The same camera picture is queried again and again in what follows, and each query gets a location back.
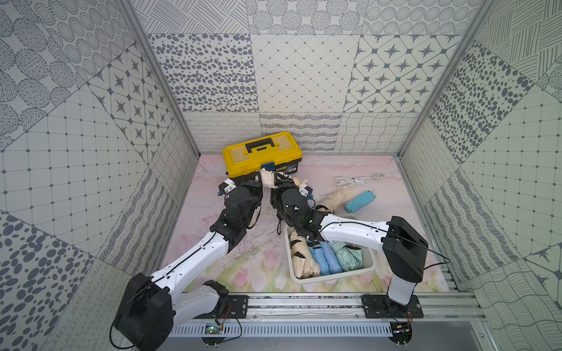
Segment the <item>small beige umbrella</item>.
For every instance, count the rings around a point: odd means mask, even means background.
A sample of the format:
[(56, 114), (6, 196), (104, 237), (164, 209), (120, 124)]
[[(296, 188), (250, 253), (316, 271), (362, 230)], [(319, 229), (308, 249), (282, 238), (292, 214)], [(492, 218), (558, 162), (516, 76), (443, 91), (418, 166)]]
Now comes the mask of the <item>small beige umbrella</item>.
[(284, 176), (285, 178), (288, 178), (292, 182), (294, 182), (294, 184), (297, 185), (297, 187), (301, 184), (301, 181), (297, 177), (293, 177), (292, 175), (287, 175), (283, 172), (280, 173), (280, 172), (267, 171), (264, 168), (262, 168), (260, 170), (260, 175), (261, 175), (261, 182), (263, 188), (270, 188), (270, 189), (275, 188), (275, 176)]

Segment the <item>pale blue umbrella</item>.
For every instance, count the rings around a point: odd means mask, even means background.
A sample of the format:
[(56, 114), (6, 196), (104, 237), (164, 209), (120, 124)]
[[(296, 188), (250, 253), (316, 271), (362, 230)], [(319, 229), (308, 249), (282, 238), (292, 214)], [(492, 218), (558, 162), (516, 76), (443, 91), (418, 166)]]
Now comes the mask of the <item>pale blue umbrella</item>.
[(326, 241), (322, 241), (320, 242), (320, 245), (323, 250), (325, 260), (329, 266), (329, 273), (330, 274), (342, 273), (343, 272), (342, 266), (339, 263), (335, 251), (330, 246), (330, 244), (328, 244)]

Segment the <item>mint green umbrella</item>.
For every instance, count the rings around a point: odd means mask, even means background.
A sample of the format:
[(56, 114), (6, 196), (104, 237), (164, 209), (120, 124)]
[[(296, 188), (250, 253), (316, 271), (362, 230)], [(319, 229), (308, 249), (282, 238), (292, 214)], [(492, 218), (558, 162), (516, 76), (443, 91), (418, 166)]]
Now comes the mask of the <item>mint green umbrella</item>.
[(343, 241), (332, 241), (330, 246), (344, 272), (357, 271), (364, 267), (363, 254), (359, 247)]

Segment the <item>white plastic storage box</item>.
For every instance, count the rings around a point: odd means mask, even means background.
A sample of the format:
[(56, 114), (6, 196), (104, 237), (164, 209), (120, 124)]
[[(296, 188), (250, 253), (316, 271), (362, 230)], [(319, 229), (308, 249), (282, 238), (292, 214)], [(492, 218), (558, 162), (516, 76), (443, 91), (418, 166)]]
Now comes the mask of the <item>white plastic storage box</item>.
[[(363, 275), (363, 274), (366, 274), (366, 273), (371, 273), (376, 268), (375, 256), (371, 252), (371, 250), (369, 250), (368, 248), (365, 248), (365, 247), (359, 247), (362, 250), (362, 254), (363, 254), (364, 267), (362, 269), (359, 269), (357, 271), (349, 271), (349, 272), (342, 272), (342, 273), (337, 273), (337, 274), (330, 274), (330, 275), (327, 275), (327, 276), (319, 276), (319, 277), (309, 278), (309, 279), (297, 279), (294, 275), (293, 264), (291, 262), (291, 249), (289, 247), (289, 238), (288, 238), (288, 235), (292, 230), (294, 230), (294, 229), (288, 227), (288, 225), (283, 225), (281, 235), (285, 239), (286, 251), (288, 253), (290, 277), (295, 283), (297, 283), (299, 285), (314, 285), (314, 284), (320, 284), (320, 283), (324, 283), (324, 282), (335, 281), (335, 280), (338, 280), (338, 279), (351, 278), (352, 276), (360, 276), (360, 275)], [(308, 241), (308, 240), (306, 240), (306, 241), (307, 241), (307, 245), (308, 245), (309, 248), (315, 247), (315, 246), (320, 246), (320, 242), (318, 242), (318, 241)]]

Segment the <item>light blue slim umbrella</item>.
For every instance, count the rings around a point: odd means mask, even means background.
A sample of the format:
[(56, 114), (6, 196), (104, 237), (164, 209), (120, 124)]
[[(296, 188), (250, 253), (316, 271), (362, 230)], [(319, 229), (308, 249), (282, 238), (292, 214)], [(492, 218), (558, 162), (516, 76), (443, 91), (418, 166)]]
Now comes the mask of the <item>light blue slim umbrella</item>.
[(326, 260), (325, 254), (321, 246), (309, 248), (313, 260), (318, 264), (321, 276), (330, 275), (329, 263)]

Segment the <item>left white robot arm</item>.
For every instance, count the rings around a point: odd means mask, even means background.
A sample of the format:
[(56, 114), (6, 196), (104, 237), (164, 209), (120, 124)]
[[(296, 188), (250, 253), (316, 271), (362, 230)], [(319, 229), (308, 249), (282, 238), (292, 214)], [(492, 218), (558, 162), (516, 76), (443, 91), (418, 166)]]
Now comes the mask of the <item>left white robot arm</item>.
[(203, 239), (173, 263), (127, 284), (111, 331), (120, 332), (138, 350), (156, 350), (172, 328), (202, 315), (228, 315), (228, 290), (209, 280), (199, 289), (185, 288), (215, 261), (226, 256), (259, 217), (263, 183), (259, 172), (225, 193), (225, 208)]

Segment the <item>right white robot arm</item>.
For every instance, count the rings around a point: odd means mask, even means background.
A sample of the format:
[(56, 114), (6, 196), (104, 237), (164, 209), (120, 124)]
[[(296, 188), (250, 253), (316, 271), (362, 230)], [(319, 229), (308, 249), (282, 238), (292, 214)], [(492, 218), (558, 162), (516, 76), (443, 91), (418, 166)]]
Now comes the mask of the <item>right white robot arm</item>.
[(308, 241), (343, 241), (384, 253), (393, 277), (387, 291), (395, 304), (407, 306), (423, 280), (428, 242), (402, 217), (389, 222), (346, 219), (308, 205), (292, 178), (273, 173), (270, 203), (277, 215)]

